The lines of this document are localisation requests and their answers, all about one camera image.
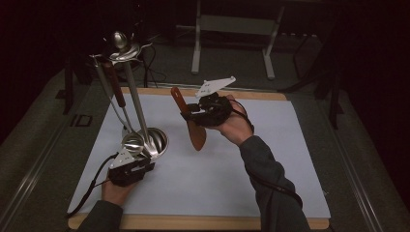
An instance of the gray carpet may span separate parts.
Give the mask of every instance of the gray carpet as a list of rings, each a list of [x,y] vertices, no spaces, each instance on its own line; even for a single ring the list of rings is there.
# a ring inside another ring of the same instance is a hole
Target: gray carpet
[[[181,43],[155,43],[156,57],[151,68],[157,84],[201,85],[204,79],[226,78],[237,81],[230,87],[274,92],[298,81],[292,52],[301,39],[279,37],[272,54],[275,80],[267,80],[261,51],[254,47],[220,48],[212,43],[202,47],[201,67],[198,75],[190,73],[193,46]],[[312,39],[302,55],[317,41]],[[147,49],[145,59],[150,61],[153,49]],[[311,61],[306,58],[305,67]],[[135,77],[142,86],[142,68],[135,69]],[[23,120],[0,148],[0,209],[4,213],[18,186],[37,160],[41,162],[36,179],[21,204],[14,204],[15,217],[8,231],[66,231],[64,215],[71,196],[92,150],[94,141],[108,108],[108,101],[99,81],[91,86],[75,84],[75,105],[69,115],[62,115],[64,101],[54,99],[64,88],[63,73],[54,76],[36,99]],[[344,114],[337,116],[338,130],[328,120],[329,101],[317,101],[312,90],[314,83],[287,98],[295,106],[300,124],[316,168],[319,181],[328,201],[335,231],[408,231],[410,216],[400,201],[383,164],[366,130],[342,92],[340,106]],[[90,127],[70,126],[75,115],[92,116]],[[349,177],[346,158],[351,160],[360,183],[366,190],[382,230],[366,220],[355,191],[357,182]]]

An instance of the white plastic piece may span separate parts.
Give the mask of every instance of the white plastic piece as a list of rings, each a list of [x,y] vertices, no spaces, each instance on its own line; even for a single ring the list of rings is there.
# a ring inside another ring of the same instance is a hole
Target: white plastic piece
[[[212,95],[221,88],[235,82],[236,78],[231,76],[230,78],[219,79],[219,80],[210,80],[204,81],[204,84],[201,86],[199,91],[195,94],[197,98],[205,97],[208,95]]]
[[[200,60],[201,60],[201,51],[200,50],[195,50],[193,52],[192,68],[190,69],[190,72],[192,74],[198,74],[199,73]]]
[[[130,154],[130,152],[127,151],[127,149],[123,148],[123,150],[120,151],[120,153],[111,163],[111,165],[109,165],[109,168],[113,169],[119,166],[129,164],[134,161],[135,161],[135,158]]]
[[[265,63],[266,75],[268,79],[275,79],[274,68],[272,67],[271,55],[266,53],[266,49],[262,50],[263,53],[263,62]]]

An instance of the black device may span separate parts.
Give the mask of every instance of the black device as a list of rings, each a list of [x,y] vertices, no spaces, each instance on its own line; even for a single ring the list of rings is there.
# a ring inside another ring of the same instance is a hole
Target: black device
[[[109,169],[108,179],[112,184],[126,187],[144,178],[146,172],[154,169],[155,163],[146,158],[132,163]]]
[[[233,110],[229,99],[220,97],[218,93],[202,97],[199,103],[188,104],[188,108],[190,112],[182,112],[182,117],[202,127],[219,126],[229,118]]]

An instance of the black cable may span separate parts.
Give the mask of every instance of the black cable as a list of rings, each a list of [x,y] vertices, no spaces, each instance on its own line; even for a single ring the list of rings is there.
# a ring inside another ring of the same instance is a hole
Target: black cable
[[[153,78],[153,81],[154,81],[155,87],[156,87],[156,88],[158,88],[157,81],[156,81],[156,79],[155,79],[155,78],[154,78],[154,76],[153,76],[153,71],[152,71],[151,69],[149,69],[148,71],[150,72],[150,75],[151,75],[151,76],[152,76],[152,78]]]
[[[155,48],[150,45],[150,47],[154,50],[154,55],[151,58],[150,63],[147,65],[147,63],[145,62],[144,57],[142,56],[142,64],[144,65],[144,69],[145,69],[145,74],[144,74],[144,88],[148,88],[148,71],[150,70],[150,67],[152,65],[152,63],[154,62],[155,57],[157,56],[157,51],[155,50]]]
[[[103,184],[105,184],[105,183],[107,183],[107,182],[109,182],[109,181],[111,181],[111,180],[105,180],[105,181],[103,181],[103,182],[101,182],[101,183],[99,183],[99,184],[96,184],[96,185],[94,185],[94,188],[95,188],[95,187],[98,187],[98,186],[100,186],[100,185],[103,185]]]
[[[91,182],[90,187],[88,188],[87,192],[82,196],[81,201],[78,203],[77,207],[75,207],[75,209],[71,212],[68,213],[66,215],[66,218],[71,218],[73,215],[75,215],[80,209],[81,207],[84,205],[85,201],[87,201],[88,197],[90,196],[91,192],[93,191],[93,189],[96,187],[96,182],[97,182],[97,178],[100,175],[100,172],[103,170],[103,167],[105,166],[105,164],[112,159],[115,159],[115,157],[117,157],[118,153],[115,155],[112,155],[110,157],[108,157],[100,166],[99,170],[96,173],[96,176],[94,177],[94,180]]]
[[[150,72],[151,72],[151,73],[156,73],[156,74],[162,75],[162,76],[163,76],[163,79],[161,79],[160,81],[165,81],[165,80],[168,78],[168,76],[167,76],[165,73],[158,72],[158,71],[155,71],[155,70],[153,70],[153,69],[150,69]]]
[[[154,59],[155,59],[155,57],[157,56],[157,51],[155,50],[155,48],[154,48],[153,45],[151,45],[151,49],[153,49],[154,55],[153,55],[153,57],[151,58],[150,63],[148,64],[147,71],[150,71],[151,77],[153,78],[154,83],[155,83],[155,85],[157,86],[157,81],[155,80],[154,76],[153,76],[152,73],[151,73],[151,65],[153,64]]]
[[[257,183],[259,183],[259,184],[261,184],[265,187],[268,187],[270,189],[276,190],[278,192],[281,192],[283,194],[286,194],[288,196],[293,197],[298,202],[298,204],[301,206],[301,208],[303,208],[304,203],[302,201],[302,198],[295,191],[262,180],[261,178],[257,177],[255,174],[253,174],[246,166],[245,166],[245,170],[247,171],[248,175],[254,181],[256,181]]]
[[[255,133],[255,126],[250,122],[250,120],[248,118],[248,113],[245,110],[244,106],[236,100],[230,100],[230,101],[236,102],[237,104],[239,104],[239,106],[241,106],[244,109],[245,114],[238,111],[238,110],[236,110],[236,109],[234,109],[234,108],[232,109],[232,111],[237,113],[238,115],[242,116],[247,121],[247,123],[249,124],[250,128],[252,129],[252,132]]]
[[[334,227],[331,224],[329,224],[329,228],[332,230],[332,232],[336,232],[336,230],[334,229]]]

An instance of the brown paddle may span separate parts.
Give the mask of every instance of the brown paddle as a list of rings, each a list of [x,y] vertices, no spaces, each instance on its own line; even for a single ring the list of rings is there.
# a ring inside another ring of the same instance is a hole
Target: brown paddle
[[[188,105],[185,103],[185,100],[177,87],[172,87],[171,95],[174,98],[175,102],[177,102],[178,107],[181,110],[181,113],[190,112]],[[188,132],[190,133],[190,141],[192,142],[192,145],[195,148],[195,150],[200,151],[205,144],[206,131],[203,127],[198,126],[192,120],[187,120],[187,125]]]

